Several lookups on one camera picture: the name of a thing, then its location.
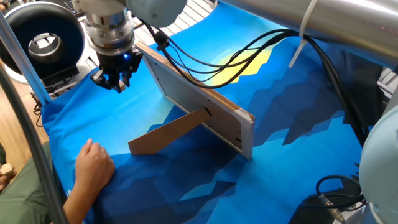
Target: blue fabric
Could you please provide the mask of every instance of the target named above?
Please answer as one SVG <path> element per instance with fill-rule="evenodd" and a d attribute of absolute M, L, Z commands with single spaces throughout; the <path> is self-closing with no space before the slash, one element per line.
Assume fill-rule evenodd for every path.
<path fill-rule="evenodd" d="M 222 63 L 277 28 L 220 4 L 173 39 L 200 60 Z M 66 193 L 73 187 L 75 159 L 88 138 L 103 145 L 115 161 L 115 175 L 86 223 L 288 223 L 300 202 L 315 193 L 318 179 L 354 175 L 361 147 L 343 122 L 344 112 L 318 56 L 306 46 L 288 69 L 298 45 L 298 38 L 283 40 L 260 55 L 260 64 L 251 65 L 252 74 L 218 90 L 256 117 L 251 161 L 201 126 L 156 155 L 131 156 L 130 140 L 184 115 L 162 97 L 144 63 L 121 94 L 86 78 L 46 105 L 43 123 Z M 340 50 L 321 46 L 340 73 L 352 75 L 354 69 L 347 68 L 353 65 L 343 60 Z M 177 58 L 172 49 L 170 53 Z M 339 187 L 341 182 L 331 181 L 322 190 Z"/>

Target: person's arm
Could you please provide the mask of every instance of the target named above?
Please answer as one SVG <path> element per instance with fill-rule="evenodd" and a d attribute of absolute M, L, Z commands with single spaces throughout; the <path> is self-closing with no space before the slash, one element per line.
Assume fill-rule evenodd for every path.
<path fill-rule="evenodd" d="M 114 170 L 114 162 L 105 148 L 89 139 L 76 159 L 75 186 L 63 205 L 69 224 L 82 223 Z"/>

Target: frame stand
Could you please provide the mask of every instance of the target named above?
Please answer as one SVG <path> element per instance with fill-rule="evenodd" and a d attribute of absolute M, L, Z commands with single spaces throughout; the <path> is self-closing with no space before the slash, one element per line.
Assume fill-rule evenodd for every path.
<path fill-rule="evenodd" d="M 129 142 L 132 155 L 155 154 L 211 117 L 206 108 L 189 113 Z"/>

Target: connector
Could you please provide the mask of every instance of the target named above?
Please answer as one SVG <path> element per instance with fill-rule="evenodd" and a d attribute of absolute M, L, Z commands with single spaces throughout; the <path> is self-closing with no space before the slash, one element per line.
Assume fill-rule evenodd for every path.
<path fill-rule="evenodd" d="M 333 203 L 329 201 L 323 194 L 318 196 L 319 199 L 322 201 L 322 203 L 326 206 L 332 206 Z M 346 223 L 346 220 L 344 219 L 343 215 L 337 208 L 331 208 L 328 209 L 329 213 L 335 218 L 335 220 L 339 221 L 341 224 Z"/>

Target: gray pipe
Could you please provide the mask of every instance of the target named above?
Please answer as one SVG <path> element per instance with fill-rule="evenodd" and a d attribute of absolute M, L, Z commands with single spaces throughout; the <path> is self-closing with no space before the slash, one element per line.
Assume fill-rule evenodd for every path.
<path fill-rule="evenodd" d="M 311 0 L 221 0 L 299 31 Z M 305 34 L 394 71 L 398 68 L 398 1 L 318 0 Z"/>

